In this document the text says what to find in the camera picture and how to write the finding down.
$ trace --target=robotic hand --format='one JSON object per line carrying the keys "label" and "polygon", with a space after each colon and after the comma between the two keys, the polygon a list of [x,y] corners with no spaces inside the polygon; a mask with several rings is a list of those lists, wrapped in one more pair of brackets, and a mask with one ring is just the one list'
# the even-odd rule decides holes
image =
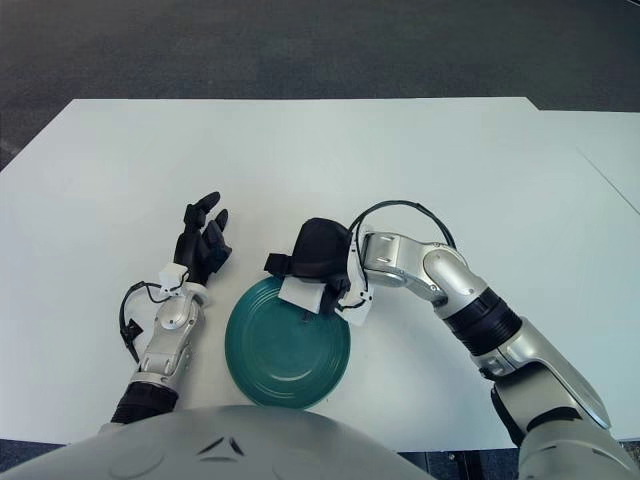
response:
{"label": "robotic hand", "polygon": [[[393,201],[367,212],[385,204],[424,208]],[[335,282],[323,287],[326,276],[317,275],[323,272],[322,263],[317,263],[322,258],[306,252],[305,224],[293,255],[287,257],[288,271],[274,267],[273,254],[265,266],[274,274],[306,274],[293,280],[286,277],[280,297],[312,311],[335,309],[345,320],[361,324],[372,300],[372,285],[408,288],[433,305],[469,350],[480,373],[494,382],[494,407],[512,441],[521,447],[520,478],[640,478],[633,460],[610,436],[607,411],[593,387],[527,319],[516,315],[469,270],[442,222],[427,213],[449,245],[371,230],[360,236],[365,215],[356,219],[350,250],[342,251],[347,266],[353,268],[343,268],[341,289]],[[316,269],[311,274],[310,267]],[[314,302],[318,290],[322,301]],[[354,303],[354,298],[362,301]],[[353,310],[344,310],[345,299]],[[358,309],[361,316],[354,321],[352,312]]]}
{"label": "robotic hand", "polygon": [[[122,302],[120,334],[136,362],[139,360],[133,341],[142,329],[133,320],[128,325],[124,323],[127,297],[145,287],[151,301],[161,306],[153,336],[111,419],[114,424],[170,412],[178,400],[179,383],[191,356],[193,332],[204,321],[202,309],[209,301],[207,279],[231,255],[222,234],[229,218],[226,209],[201,232],[207,214],[219,201],[220,194],[213,192],[194,205],[187,205],[184,232],[178,237],[173,263],[168,263],[159,274],[160,284],[139,282],[129,289]],[[149,287],[159,289],[164,298],[155,300]]]}

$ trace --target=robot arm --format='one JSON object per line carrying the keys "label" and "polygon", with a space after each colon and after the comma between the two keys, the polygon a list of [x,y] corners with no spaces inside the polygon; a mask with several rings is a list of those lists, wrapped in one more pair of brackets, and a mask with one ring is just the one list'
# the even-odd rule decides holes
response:
{"label": "robot arm", "polygon": [[593,387],[456,250],[372,233],[364,272],[371,283],[406,287],[431,302],[481,374],[495,382],[494,407],[521,446],[520,478],[638,478],[633,460],[608,432],[609,417]]}
{"label": "robot arm", "polygon": [[[140,282],[132,289],[156,287],[164,295],[152,301],[161,306],[154,319],[153,336],[149,341],[129,385],[122,396],[112,424],[128,424],[173,410],[179,396],[179,385],[192,354],[194,332],[204,322],[203,308],[209,297],[206,282],[231,254],[222,234],[228,220],[222,210],[205,226],[206,216],[220,200],[213,192],[195,204],[187,205],[184,232],[178,237],[174,261],[160,272],[160,284]],[[121,307],[121,329],[127,349],[137,361],[133,340],[142,329],[130,321],[124,326],[124,306]]]}

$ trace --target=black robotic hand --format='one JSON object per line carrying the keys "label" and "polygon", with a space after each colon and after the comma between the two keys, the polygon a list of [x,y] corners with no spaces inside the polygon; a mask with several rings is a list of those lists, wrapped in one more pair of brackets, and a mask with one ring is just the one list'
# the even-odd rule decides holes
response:
{"label": "black robotic hand", "polygon": [[187,205],[184,212],[184,232],[178,237],[174,263],[189,269],[189,281],[205,285],[211,273],[216,273],[231,255],[231,247],[222,234],[229,219],[227,209],[204,227],[207,214],[220,201],[220,193],[213,192],[194,205]]}

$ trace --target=gray carpet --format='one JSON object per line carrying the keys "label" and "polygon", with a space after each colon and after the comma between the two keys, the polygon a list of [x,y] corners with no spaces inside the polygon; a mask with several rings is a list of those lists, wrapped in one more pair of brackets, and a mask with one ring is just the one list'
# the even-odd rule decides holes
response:
{"label": "gray carpet", "polygon": [[639,78],[626,0],[0,0],[0,168],[73,98],[640,111]]}

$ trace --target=green plate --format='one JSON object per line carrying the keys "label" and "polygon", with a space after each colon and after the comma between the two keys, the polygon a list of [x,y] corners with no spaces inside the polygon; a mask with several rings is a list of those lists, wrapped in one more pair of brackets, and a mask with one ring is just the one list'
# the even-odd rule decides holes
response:
{"label": "green plate", "polygon": [[258,405],[306,408],[347,368],[351,336],[338,315],[315,315],[278,298],[282,280],[256,283],[227,325],[225,355],[233,380]]}

